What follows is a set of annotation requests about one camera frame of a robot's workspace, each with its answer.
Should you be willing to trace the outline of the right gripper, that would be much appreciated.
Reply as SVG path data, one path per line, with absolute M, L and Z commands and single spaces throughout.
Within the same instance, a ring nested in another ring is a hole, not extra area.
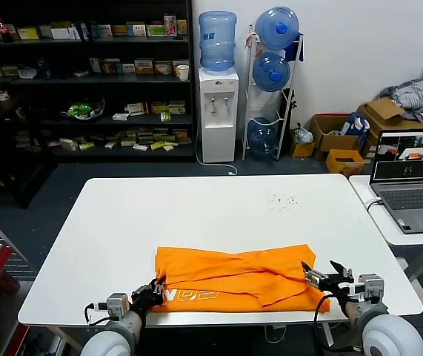
M 322 291 L 328 291 L 337 297 L 354 296 L 356 293 L 352 269 L 333 260 L 330 261 L 330 264 L 338 274 L 324 276 L 321 272 L 302 262 L 304 278 L 311 286 L 319 286 L 322 282 Z

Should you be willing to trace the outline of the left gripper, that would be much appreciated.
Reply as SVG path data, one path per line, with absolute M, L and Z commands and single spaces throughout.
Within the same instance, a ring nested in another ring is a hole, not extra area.
M 133 310 L 150 310 L 160 306 L 164 301 L 164 284 L 166 277 L 154 278 L 150 284 L 143 285 L 131 294 Z

